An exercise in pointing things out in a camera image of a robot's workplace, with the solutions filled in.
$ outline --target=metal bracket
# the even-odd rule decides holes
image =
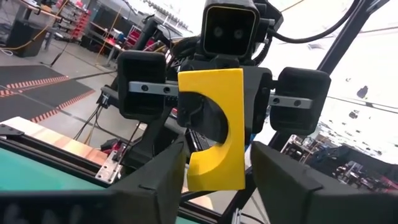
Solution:
[[[164,96],[178,96],[178,85],[147,82],[129,82],[129,91]]]
[[[113,150],[109,154],[105,163],[102,165],[102,167],[99,169],[98,173],[95,175],[95,178],[97,180],[100,180],[107,184],[112,184],[114,182],[115,178],[118,176],[118,174],[122,168],[122,165],[120,165],[119,162],[116,162],[113,160],[113,157],[117,153],[118,152],[116,150]]]
[[[164,96],[178,96],[177,84],[158,84],[147,82],[129,82],[129,91],[134,93],[148,93]],[[279,96],[271,93],[270,106],[283,106],[288,108],[310,109],[312,100],[300,97]]]
[[[271,94],[268,101],[269,106],[283,106],[288,108],[310,109],[312,100],[300,97],[279,96]]]
[[[232,224],[241,224],[242,210],[236,208],[234,215],[232,216]]]
[[[0,136],[21,136],[24,134],[25,133],[20,130],[17,130],[5,124],[0,124]]]

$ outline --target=camera lens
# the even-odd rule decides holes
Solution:
[[[234,32],[234,37],[235,37],[235,39],[237,39],[237,40],[242,39],[242,37],[243,37],[243,30],[241,30],[241,29],[236,30],[236,31]]]
[[[216,28],[214,29],[214,35],[215,35],[216,37],[221,37],[221,36],[223,35],[223,30],[222,30],[220,27],[216,27]]]

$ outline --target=black floor mat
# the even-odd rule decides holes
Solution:
[[[22,94],[55,108],[91,91],[93,90],[86,85],[75,80],[68,80],[26,90]]]
[[[0,95],[0,121],[5,121],[16,116],[32,120],[52,111],[48,106],[41,105],[18,94],[5,94],[5,91],[5,88],[0,87],[0,94],[2,94]]]
[[[44,65],[0,67],[0,85],[2,86],[55,77],[63,77],[63,75]]]

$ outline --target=teal table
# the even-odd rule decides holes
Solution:
[[[0,190],[103,190],[60,170],[0,148]],[[196,224],[177,217],[176,224]]]

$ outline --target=yellow block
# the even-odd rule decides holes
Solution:
[[[228,120],[228,135],[224,144],[191,155],[187,173],[189,190],[244,189],[243,70],[180,72],[178,89],[212,99]]]

